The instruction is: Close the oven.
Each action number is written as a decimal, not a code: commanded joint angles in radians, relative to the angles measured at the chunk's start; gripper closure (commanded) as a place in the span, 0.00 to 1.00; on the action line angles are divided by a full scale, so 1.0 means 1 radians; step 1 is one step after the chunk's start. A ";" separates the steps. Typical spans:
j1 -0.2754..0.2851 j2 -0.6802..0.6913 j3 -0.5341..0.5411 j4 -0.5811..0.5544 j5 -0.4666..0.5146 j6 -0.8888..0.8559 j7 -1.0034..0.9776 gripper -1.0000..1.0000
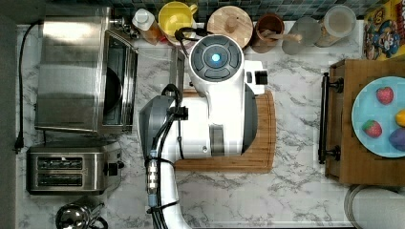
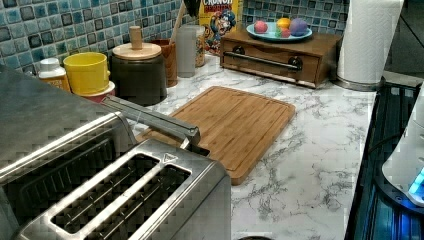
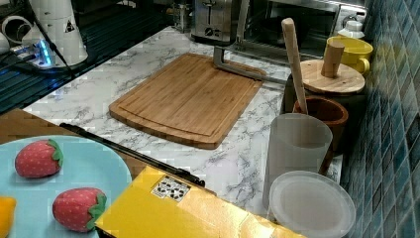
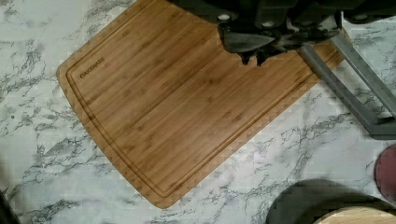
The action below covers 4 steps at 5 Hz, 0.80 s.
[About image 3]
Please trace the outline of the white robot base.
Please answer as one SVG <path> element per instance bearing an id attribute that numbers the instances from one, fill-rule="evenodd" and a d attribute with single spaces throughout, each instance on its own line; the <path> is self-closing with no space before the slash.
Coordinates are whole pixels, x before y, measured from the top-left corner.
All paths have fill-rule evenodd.
<path id="1" fill-rule="evenodd" d="M 22 40 L 33 47 L 31 64 L 41 68 L 73 66 L 88 58 L 76 26 L 71 0 L 29 0 L 40 25 L 34 24 Z"/>

